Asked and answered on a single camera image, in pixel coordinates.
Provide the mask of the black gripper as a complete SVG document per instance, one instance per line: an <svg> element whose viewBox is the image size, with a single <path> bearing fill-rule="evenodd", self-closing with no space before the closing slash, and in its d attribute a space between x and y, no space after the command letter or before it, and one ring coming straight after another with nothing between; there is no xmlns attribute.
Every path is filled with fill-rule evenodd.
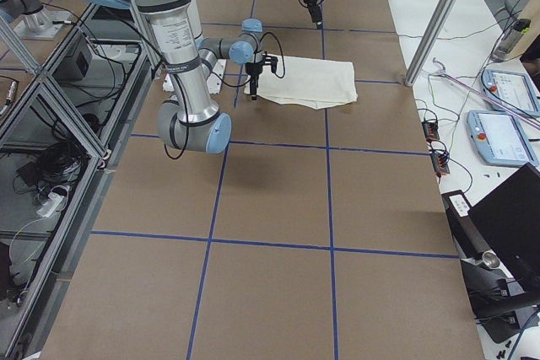
<svg viewBox="0 0 540 360"><path fill-rule="evenodd" d="M261 73L262 73L261 62L247 62L246 63L246 74L250 76L249 95L251 97L251 100L257 100L258 80L259 80L259 75Z"/></svg>
<svg viewBox="0 0 540 360"><path fill-rule="evenodd" d="M319 0L302 0L303 4L308 8L311 21L317 28L323 27L323 17L321 8L318 5Z"/></svg>

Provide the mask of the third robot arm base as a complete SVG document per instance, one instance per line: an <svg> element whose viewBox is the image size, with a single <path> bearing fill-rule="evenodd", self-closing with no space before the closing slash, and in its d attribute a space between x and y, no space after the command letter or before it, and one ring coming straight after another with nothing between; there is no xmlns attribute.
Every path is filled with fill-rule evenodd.
<svg viewBox="0 0 540 360"><path fill-rule="evenodd" d="M64 20L60 12L48 10L41 0L1 0L1 18L8 24L21 18L14 31L24 40L54 40Z"/></svg>

